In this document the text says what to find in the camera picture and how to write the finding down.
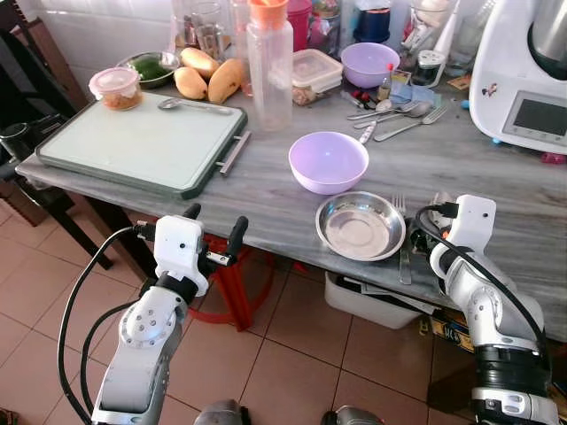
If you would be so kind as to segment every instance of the tiled floor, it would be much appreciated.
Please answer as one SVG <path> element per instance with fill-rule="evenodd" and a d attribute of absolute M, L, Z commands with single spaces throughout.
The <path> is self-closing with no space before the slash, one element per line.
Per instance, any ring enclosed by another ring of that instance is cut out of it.
<path fill-rule="evenodd" d="M 101 242 L 83 217 L 75 219 Z M 66 368 L 75 391 L 79 350 L 91 323 L 135 299 L 140 286 L 115 252 L 109 257 L 115 266 L 98 267 L 87 280 L 69 327 Z M 71 285 L 87 261 L 53 220 L 31 228 L 0 206 L 0 406 L 18 412 L 21 424 L 79 423 L 59 388 L 56 338 Z M 389 425 L 468 423 L 424 403 L 431 376 L 442 376 L 445 364 L 469 361 L 468 355 L 419 336 L 415 323 L 393 331 L 330 308 L 322 271 L 299 269 L 277 261 L 272 291 L 248 331 L 188 321 L 160 423 L 191 424 L 200 409 L 222 398 L 248 406 L 254 425 L 318 425 L 326 410 L 344 404 L 369 409 Z M 246 263 L 251 295 L 267 273 L 259 253 Z M 202 311 L 224 308 L 214 286 L 201 301 Z M 93 339 L 92 397 L 113 355 L 116 320 Z"/>

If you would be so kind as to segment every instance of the marble countertop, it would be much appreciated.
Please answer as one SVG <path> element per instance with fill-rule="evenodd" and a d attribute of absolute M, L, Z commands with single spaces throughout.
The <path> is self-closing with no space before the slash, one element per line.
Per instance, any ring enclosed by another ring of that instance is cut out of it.
<path fill-rule="evenodd" d="M 549 337 L 567 341 L 567 173 L 565 166 L 540 162 L 536 152 L 493 144 L 460 107 L 462 94 L 446 84 L 436 91 L 449 111 L 430 126 L 420 126 L 381 143 L 369 141 L 369 170 L 353 189 L 390 198 L 403 193 L 408 215 L 444 190 L 490 197 L 497 204 L 494 234 L 486 254 L 541 304 Z M 174 94 L 174 88 L 160 89 Z M 412 285 L 399 283 L 398 258 L 363 263 L 330 251 L 318 238 L 315 212 L 326 198 L 308 192 L 293 178 L 287 153 L 299 137 L 320 130 L 353 136 L 347 115 L 356 108 L 339 96 L 308 107 L 294 107 L 293 125 L 284 131 L 259 130 L 252 100 L 241 94 L 231 106 L 249 113 L 252 139 L 228 178 L 218 173 L 193 200 L 159 193 L 43 165 L 33 155 L 18 167 L 27 177 L 89 197 L 156 216 L 182 213 L 202 204 L 199 219 L 206 231 L 227 236 L 239 215 L 250 220 L 245 243 L 322 267 L 435 305 L 454 307 L 439 294 L 437 279 L 422 259 L 412 258 Z M 386 121 L 377 132 L 401 127 L 406 120 Z"/>

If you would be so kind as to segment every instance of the display screen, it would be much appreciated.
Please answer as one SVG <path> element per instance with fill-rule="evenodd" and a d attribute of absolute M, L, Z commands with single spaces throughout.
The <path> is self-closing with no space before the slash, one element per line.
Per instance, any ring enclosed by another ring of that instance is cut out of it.
<path fill-rule="evenodd" d="M 565 135 L 567 132 L 567 108 L 525 99 L 517 112 L 514 125 L 552 135 Z"/>

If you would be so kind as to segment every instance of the lavender bowl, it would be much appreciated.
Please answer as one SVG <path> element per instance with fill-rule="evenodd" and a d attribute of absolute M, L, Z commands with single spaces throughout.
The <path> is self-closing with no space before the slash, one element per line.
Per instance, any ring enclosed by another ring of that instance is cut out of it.
<path fill-rule="evenodd" d="M 398 53 L 377 42 L 351 44 L 340 55 L 345 77 L 356 87 L 370 89 L 382 84 L 388 77 L 388 64 L 396 69 L 400 64 Z"/>
<path fill-rule="evenodd" d="M 350 135 L 321 131 L 298 139 L 290 148 L 289 160 L 301 186 L 320 195 L 335 195 L 362 178 L 369 153 Z"/>

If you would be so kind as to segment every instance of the white cutting board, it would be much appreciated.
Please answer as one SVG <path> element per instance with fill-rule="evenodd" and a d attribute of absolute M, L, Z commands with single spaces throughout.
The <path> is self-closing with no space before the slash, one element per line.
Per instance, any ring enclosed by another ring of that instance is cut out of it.
<path fill-rule="evenodd" d="M 37 150 L 50 165 L 136 186 L 192 189 L 232 143 L 245 113 L 231 115 L 187 106 L 162 111 L 162 95 L 144 93 L 129 111 L 112 111 L 96 102 Z"/>

